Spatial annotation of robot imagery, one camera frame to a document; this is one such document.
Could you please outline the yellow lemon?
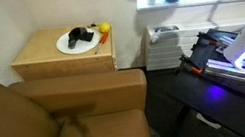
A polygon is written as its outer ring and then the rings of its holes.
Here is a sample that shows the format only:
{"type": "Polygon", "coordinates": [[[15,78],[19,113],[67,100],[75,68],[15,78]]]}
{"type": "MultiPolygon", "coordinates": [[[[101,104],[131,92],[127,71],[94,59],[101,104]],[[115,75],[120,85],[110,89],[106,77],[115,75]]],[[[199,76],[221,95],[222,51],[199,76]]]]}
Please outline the yellow lemon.
{"type": "Polygon", "coordinates": [[[101,33],[108,33],[110,31],[111,25],[107,23],[101,23],[99,26],[99,30],[101,33]]]}

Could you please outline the black sock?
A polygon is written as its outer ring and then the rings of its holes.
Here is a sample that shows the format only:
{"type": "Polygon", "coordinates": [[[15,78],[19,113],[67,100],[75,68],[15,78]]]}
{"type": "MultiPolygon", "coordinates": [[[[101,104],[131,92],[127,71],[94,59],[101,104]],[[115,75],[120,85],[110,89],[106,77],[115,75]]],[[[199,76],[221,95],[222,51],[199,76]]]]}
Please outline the black sock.
{"type": "Polygon", "coordinates": [[[79,27],[79,28],[74,28],[73,30],[70,31],[68,34],[68,48],[74,49],[76,46],[77,41],[87,41],[91,42],[94,33],[87,31],[86,28],[79,27]]]}

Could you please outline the wooden nightstand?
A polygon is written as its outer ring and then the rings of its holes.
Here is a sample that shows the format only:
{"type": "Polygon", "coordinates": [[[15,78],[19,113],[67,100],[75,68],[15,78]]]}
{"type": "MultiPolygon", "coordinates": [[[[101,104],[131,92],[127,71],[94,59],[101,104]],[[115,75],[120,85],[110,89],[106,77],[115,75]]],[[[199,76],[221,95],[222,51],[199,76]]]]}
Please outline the wooden nightstand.
{"type": "MultiPolygon", "coordinates": [[[[85,28],[100,33],[98,25],[85,28]]],[[[112,31],[109,31],[106,42],[96,55],[99,43],[86,53],[63,54],[58,51],[56,43],[58,38],[71,30],[73,27],[38,30],[14,59],[11,67],[24,81],[117,70],[112,31]]]]}

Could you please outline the white radiator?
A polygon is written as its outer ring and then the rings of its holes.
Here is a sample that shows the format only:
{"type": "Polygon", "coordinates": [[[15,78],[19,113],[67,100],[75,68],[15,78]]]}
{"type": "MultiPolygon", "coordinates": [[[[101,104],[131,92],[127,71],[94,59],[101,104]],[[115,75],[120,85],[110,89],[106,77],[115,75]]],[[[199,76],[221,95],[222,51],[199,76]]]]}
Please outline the white radiator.
{"type": "Polygon", "coordinates": [[[179,67],[182,54],[190,57],[191,48],[198,40],[200,32],[218,29],[232,33],[239,33],[245,26],[245,19],[222,21],[213,24],[205,22],[199,24],[170,24],[159,27],[147,27],[145,35],[145,61],[149,71],[179,67]]]}

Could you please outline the white round plate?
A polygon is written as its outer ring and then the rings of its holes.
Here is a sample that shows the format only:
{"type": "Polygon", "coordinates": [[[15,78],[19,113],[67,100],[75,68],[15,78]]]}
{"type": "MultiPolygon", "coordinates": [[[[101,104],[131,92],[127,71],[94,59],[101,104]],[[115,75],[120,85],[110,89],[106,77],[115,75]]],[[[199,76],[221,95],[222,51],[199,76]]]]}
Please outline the white round plate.
{"type": "Polygon", "coordinates": [[[83,40],[78,40],[76,42],[76,45],[74,46],[73,49],[69,48],[69,33],[63,34],[60,38],[58,38],[56,46],[59,52],[62,52],[63,54],[81,54],[81,53],[87,53],[87,51],[92,50],[94,47],[97,46],[99,43],[99,40],[101,38],[100,33],[97,32],[96,30],[90,28],[87,30],[89,33],[93,32],[93,38],[91,39],[90,42],[88,41],[83,41],[83,40]]]}

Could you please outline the black robot table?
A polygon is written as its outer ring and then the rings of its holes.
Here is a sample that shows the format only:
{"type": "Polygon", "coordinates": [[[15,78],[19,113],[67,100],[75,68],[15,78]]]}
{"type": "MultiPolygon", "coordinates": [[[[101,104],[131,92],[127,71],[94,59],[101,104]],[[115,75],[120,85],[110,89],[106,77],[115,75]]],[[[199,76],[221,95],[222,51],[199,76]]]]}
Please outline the black robot table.
{"type": "Polygon", "coordinates": [[[182,68],[167,93],[245,136],[245,83],[182,68]]]}

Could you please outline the orange handled screwdriver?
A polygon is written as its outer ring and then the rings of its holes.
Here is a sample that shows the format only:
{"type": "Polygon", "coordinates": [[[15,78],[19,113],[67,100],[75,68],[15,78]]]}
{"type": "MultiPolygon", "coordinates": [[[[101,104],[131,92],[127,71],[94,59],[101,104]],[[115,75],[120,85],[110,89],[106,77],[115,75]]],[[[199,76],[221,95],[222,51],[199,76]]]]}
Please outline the orange handled screwdriver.
{"type": "Polygon", "coordinates": [[[95,55],[99,53],[101,46],[106,42],[108,36],[109,36],[109,33],[103,33],[103,35],[101,36],[101,39],[99,40],[99,44],[98,44],[97,50],[95,51],[95,55]]]}

